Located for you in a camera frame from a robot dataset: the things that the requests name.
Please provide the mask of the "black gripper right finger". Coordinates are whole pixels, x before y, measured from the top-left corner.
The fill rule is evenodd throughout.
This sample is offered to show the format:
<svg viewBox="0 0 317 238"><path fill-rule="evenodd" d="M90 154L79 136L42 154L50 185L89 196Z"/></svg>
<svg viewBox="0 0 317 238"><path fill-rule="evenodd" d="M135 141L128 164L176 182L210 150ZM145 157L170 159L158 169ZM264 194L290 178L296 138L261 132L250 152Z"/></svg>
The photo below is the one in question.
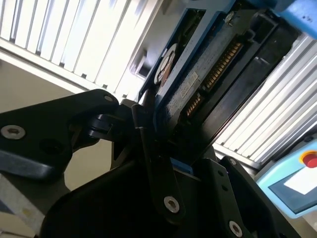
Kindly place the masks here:
<svg viewBox="0 0 317 238"><path fill-rule="evenodd" d="M195 162L202 233L212 238L292 238L294 229L232 157Z"/></svg>

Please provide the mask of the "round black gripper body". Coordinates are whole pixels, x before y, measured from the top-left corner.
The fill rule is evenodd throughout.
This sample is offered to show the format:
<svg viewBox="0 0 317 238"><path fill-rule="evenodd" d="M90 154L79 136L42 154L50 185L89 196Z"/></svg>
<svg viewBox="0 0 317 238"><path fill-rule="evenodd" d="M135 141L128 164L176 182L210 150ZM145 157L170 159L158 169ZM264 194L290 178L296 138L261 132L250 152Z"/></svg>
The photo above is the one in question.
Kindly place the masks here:
<svg viewBox="0 0 317 238"><path fill-rule="evenodd" d="M147 175L129 162L61 198L41 227L43 238L211 238L202 233L201 180L173 170L185 216L178 224L160 215Z"/></svg>

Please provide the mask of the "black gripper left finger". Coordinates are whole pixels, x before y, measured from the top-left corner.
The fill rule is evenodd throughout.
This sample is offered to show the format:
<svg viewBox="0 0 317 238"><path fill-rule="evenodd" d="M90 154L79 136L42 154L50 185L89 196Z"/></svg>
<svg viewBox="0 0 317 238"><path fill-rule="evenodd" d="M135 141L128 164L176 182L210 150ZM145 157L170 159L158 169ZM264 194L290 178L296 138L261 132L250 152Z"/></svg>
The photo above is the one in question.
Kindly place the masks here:
<svg viewBox="0 0 317 238"><path fill-rule="evenodd" d="M138 103L119 103L95 89L16 109L0 116L0 170L33 180L55 180L75 151L103 139L140 146L156 211L169 223L185 216L172 163L155 148L152 113Z"/></svg>

